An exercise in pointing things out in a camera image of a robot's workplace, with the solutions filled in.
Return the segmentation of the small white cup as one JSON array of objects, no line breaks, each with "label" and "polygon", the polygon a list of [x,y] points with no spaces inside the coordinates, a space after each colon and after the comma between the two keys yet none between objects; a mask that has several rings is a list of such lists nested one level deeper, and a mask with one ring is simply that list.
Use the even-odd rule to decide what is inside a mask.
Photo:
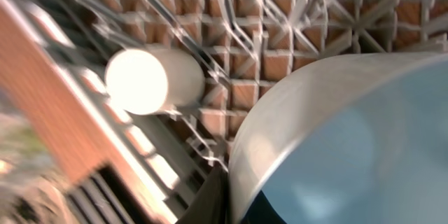
[{"label": "small white cup", "polygon": [[164,47],[117,52],[106,65],[104,81],[114,104],[140,116],[193,106],[205,86],[192,55]]}]

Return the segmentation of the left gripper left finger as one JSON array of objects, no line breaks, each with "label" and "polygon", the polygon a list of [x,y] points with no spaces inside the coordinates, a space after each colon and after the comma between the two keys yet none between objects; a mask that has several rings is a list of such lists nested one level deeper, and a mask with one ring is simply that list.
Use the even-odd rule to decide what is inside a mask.
[{"label": "left gripper left finger", "polygon": [[226,224],[228,205],[228,173],[216,166],[176,224]]}]

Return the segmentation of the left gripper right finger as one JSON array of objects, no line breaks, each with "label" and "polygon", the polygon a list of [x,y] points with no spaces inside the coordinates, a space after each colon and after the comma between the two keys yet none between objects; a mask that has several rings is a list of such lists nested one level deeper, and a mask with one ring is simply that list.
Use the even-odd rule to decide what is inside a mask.
[{"label": "left gripper right finger", "polygon": [[260,191],[241,224],[286,224],[286,222],[274,210],[263,191]]}]

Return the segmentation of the light blue bowl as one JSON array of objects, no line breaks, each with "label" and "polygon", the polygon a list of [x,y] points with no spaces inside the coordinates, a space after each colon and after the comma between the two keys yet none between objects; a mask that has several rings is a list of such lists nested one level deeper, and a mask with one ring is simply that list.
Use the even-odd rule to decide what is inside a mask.
[{"label": "light blue bowl", "polygon": [[287,223],[447,222],[447,55],[340,55],[254,105],[229,162],[231,219],[259,195]]}]

